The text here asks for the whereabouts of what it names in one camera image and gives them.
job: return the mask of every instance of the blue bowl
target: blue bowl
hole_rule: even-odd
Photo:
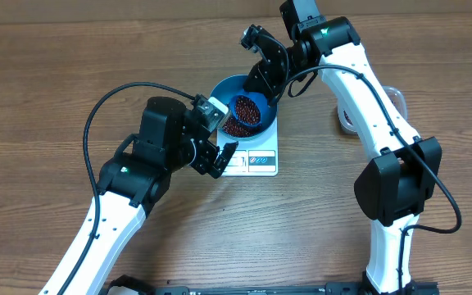
[[[245,97],[253,101],[256,107],[258,108],[258,111],[260,111],[260,114],[262,114],[264,112],[269,111],[267,110],[269,106],[267,105],[267,98],[265,97],[265,95],[261,93],[250,93],[242,89],[238,93],[236,93],[234,97],[230,99],[230,103],[229,103],[230,111],[232,112],[234,118],[239,122],[239,124],[243,124],[247,127],[252,127],[252,128],[259,126],[261,124],[261,116],[260,116],[260,120],[256,124],[249,124],[238,118],[238,113],[236,112],[236,102],[238,101],[239,97]]]
[[[231,100],[237,96],[241,91],[243,91],[243,83],[247,79],[247,75],[234,75],[228,78],[225,78],[223,81],[219,82],[216,87],[211,92],[211,96],[217,98],[220,102],[224,103],[225,105],[229,105]],[[243,140],[253,140],[258,138],[263,132],[265,132],[269,127],[275,122],[276,115],[278,114],[278,107],[264,107],[260,109],[261,113],[261,126],[259,132],[254,134],[251,137],[247,138],[237,138],[232,135],[227,134],[220,126],[218,128],[218,132],[222,133],[228,138],[231,138],[235,141],[243,141]]]

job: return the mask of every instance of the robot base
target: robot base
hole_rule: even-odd
[[[187,288],[169,287],[154,288],[144,282],[121,276],[104,288],[99,295],[399,295],[377,294],[369,290],[364,283],[327,283],[320,286],[288,287],[243,287],[243,288]],[[411,281],[405,287],[405,295],[439,295],[437,283],[416,283]]]

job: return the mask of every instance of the red bean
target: red bean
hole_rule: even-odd
[[[238,122],[233,116],[231,116],[225,125],[222,128],[228,135],[232,135],[238,138],[246,138],[251,137],[254,134],[259,132],[259,127],[252,128],[247,127],[246,125],[241,124]]]
[[[244,96],[238,97],[234,106],[238,119],[243,123],[255,125],[260,122],[261,114],[256,103]]]
[[[349,118],[349,116],[347,115],[345,111],[343,111],[343,115],[345,116],[345,120],[347,121],[347,123],[352,125],[351,119]]]

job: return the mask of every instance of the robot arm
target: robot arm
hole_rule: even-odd
[[[173,98],[147,101],[139,134],[130,135],[101,169],[100,221],[95,239],[64,294],[98,294],[126,243],[141,228],[170,185],[171,174],[190,165],[218,178],[238,143],[223,152],[208,139],[224,124],[229,109],[216,98],[197,95],[189,110]],[[124,150],[133,143],[132,153]],[[39,294],[57,294],[79,259],[92,231],[95,200],[74,242]]]
[[[294,45],[286,48],[286,56],[277,50],[277,43],[261,37],[263,34],[271,37],[265,29],[251,25],[241,43],[246,49],[260,52],[263,59],[252,68],[245,90],[263,93],[268,103],[274,105],[287,86],[286,77],[324,65],[353,69],[372,84],[403,140],[437,174],[442,155],[438,142],[435,138],[422,140],[398,113],[371,70],[352,24],[345,17],[327,21],[313,0],[289,0],[280,11]],[[356,200],[371,219],[370,262],[363,288],[373,294],[395,293],[401,275],[402,285],[411,289],[408,263],[412,231],[408,231],[405,239],[402,268],[399,268],[401,234],[404,228],[418,221],[425,200],[432,196],[434,181],[395,136],[362,79],[350,71],[333,68],[321,69],[318,74],[349,115],[370,160],[355,182]]]

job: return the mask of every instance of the wooden table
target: wooden table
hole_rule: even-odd
[[[440,176],[462,230],[415,233],[411,273],[442,294],[472,293],[472,14],[350,17],[380,81],[406,96],[409,121],[442,144]],[[38,292],[69,247],[92,191],[81,136],[94,103],[131,81],[208,94],[258,56],[238,45],[251,23],[289,44],[280,18],[0,26],[0,294]],[[124,91],[98,112],[93,167],[136,132],[147,99]],[[191,169],[121,254],[109,279],[156,286],[307,285],[356,281],[369,260],[369,222],[352,184],[366,165],[340,132],[322,83],[279,106],[279,175],[213,180]],[[454,224],[437,189],[420,222]]]

